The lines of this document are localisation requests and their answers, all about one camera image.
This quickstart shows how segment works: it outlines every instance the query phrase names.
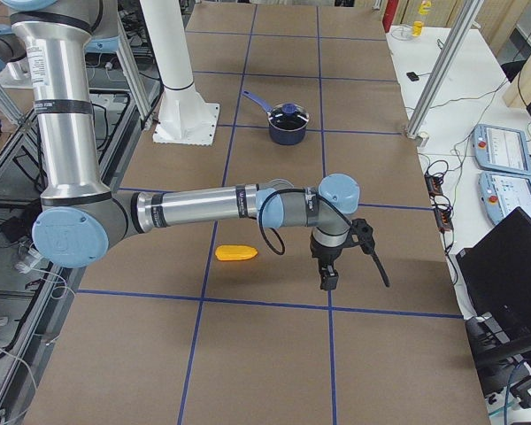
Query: blue saucepan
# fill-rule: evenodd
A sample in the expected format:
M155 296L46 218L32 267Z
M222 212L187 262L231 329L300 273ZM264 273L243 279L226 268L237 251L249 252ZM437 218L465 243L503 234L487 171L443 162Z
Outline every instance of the blue saucepan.
M304 138L309 113L298 104L277 104L272 107L264 99L244 90L242 92L248 99L259 104L267 113L269 122L269 135L278 144L298 144Z

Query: yellow object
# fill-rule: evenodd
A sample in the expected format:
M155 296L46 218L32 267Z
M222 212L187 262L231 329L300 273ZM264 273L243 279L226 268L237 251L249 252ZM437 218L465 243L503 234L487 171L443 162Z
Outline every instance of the yellow object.
M419 6L419 15L426 16L431 12L431 6L433 4L429 0L423 0L421 6Z
M416 20L415 22L413 22L413 30L412 30L413 37L419 37L421 35L421 33L423 32L424 25L425 24L423 23L422 20Z
M431 12L432 3L430 0L423 0L417 10L418 16L413 22L412 36L419 37L425 26L425 17Z
M220 261L242 261L256 257L258 250L248 245L221 245L214 255Z

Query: power strip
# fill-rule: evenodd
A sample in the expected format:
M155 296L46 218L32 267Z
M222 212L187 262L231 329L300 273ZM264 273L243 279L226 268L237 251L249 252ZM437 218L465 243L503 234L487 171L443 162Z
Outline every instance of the power strip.
M438 206L433 209L433 213L435 214L436 226L439 228L439 232L444 233L454 230L449 214L441 210Z
M430 197L439 197L443 194L443 188L437 177L425 174L425 184L427 185L428 195Z

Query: black monitor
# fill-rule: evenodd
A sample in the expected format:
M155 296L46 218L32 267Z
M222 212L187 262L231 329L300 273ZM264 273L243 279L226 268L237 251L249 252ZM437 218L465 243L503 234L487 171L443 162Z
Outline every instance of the black monitor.
M531 219L516 208L457 261L479 315L490 312L508 343L531 340ZM531 366L531 347L520 353Z

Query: white table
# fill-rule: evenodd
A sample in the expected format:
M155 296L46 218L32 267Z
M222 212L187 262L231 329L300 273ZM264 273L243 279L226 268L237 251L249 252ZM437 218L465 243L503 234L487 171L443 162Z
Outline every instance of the white table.
M399 39L402 38L400 27L392 27L388 34L388 44L397 79L410 117L412 108L417 104L425 87L428 75L421 76L419 81L410 81L406 73L430 73L440 53L437 41L445 42L449 31L448 28L426 27L421 37L411 40ZM528 148L531 153L531 118L524 109L512 109L505 105L502 96L509 87L509 82L502 85L504 81L505 75L480 32L476 29L471 30L433 105L444 104L451 99L461 97L480 97L480 99L450 102L429 112L421 127L422 131L430 134L426 146L419 148L423 171L427 169L429 161L434 162L439 159L447 161L450 169L457 168L460 162L452 149L456 143L462 142L469 136L478 122L523 130L530 139ZM496 93L482 96L494 90L497 90ZM452 218L455 230L452 257L463 248L474 246L494 227L480 199L478 178L482 170L477 166L471 143L460 144L459 150L464 152L465 146L467 146L467 158L462 172L458 170L447 173L442 186L444 194L450 201L455 202ZM437 165L431 169L431 172L442 170L444 166ZM447 233L446 243L450 241L452 234ZM474 311L462 281L457 283L456 290L460 310L466 318L472 316ZM502 405L503 402L490 406L489 410L492 412ZM510 423L531 421L531 409L511 409L509 418ZM502 424L503 415L494 416L491 421L494 425Z

